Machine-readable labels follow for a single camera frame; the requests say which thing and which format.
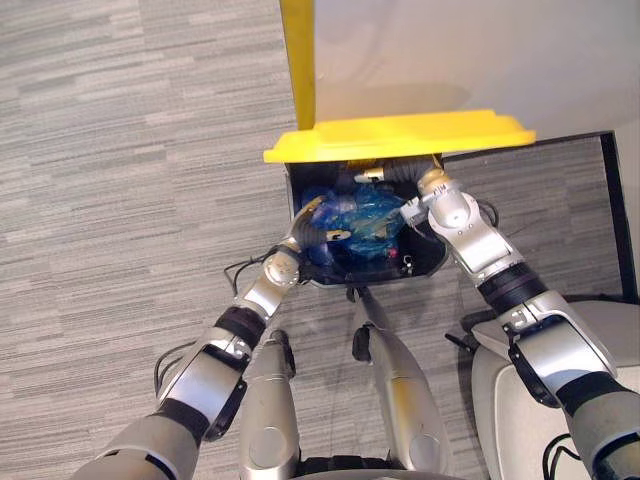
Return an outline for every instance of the floor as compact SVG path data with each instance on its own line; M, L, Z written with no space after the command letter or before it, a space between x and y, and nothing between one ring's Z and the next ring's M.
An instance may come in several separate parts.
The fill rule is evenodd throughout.
M63 479L154 409L156 357L231 301L221 269L285 231L283 170L260 156L294 110L275 0L10 0L0 42L0 478ZM447 169L549 286L621 292L597 138ZM429 378L455 473L487 478L470 358L443 339L478 294L450 262L373 291ZM276 320L305 456L386 454L352 307L306 286ZM237 478L237 423L195 478Z

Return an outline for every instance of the white chair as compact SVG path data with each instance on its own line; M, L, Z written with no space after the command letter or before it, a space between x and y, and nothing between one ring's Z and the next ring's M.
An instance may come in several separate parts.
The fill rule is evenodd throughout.
M607 346L618 366L618 381L640 391L640 307L614 302L573 303ZM492 480L540 480L542 456L556 436L567 433L564 414L538 404L507 355L507 336L496 321L477 324L480 343L472 370L473 408L480 445ZM576 451L571 439L562 441ZM562 455L557 479L588 480L582 462Z

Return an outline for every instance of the yellow lid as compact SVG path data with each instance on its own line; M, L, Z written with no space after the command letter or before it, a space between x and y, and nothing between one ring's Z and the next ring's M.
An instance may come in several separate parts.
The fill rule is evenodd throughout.
M285 133L267 163L335 162L482 150L533 143L536 134L493 110L319 122Z

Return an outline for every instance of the trash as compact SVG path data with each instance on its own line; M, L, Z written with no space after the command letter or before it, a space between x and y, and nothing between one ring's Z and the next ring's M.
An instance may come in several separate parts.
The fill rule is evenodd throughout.
M312 263L329 266L340 258L357 264L398 255L396 235L404 226L399 210L404 200L388 187L361 185L351 194L310 187L303 193L303 203L317 195L324 195L326 200L316 209L311 223L326 230L348 230L351 237L309 249Z

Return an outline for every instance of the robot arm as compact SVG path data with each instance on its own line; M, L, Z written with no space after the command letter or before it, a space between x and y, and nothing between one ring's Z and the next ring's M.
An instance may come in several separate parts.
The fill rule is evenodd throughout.
M509 356L529 392L562 407L589 474L598 479L640 474L640 395L615 381L605 346L557 292L546 288L522 255L480 216L476 200L438 165L387 162L360 181L414 181L420 196L402 209L416 225L428 220L498 314Z
M200 443L229 428L246 391L242 374L287 292L298 282L299 254L349 232L310 226L318 197L294 218L258 277L191 347L158 393L158 409L120 432L74 480L188 480Z

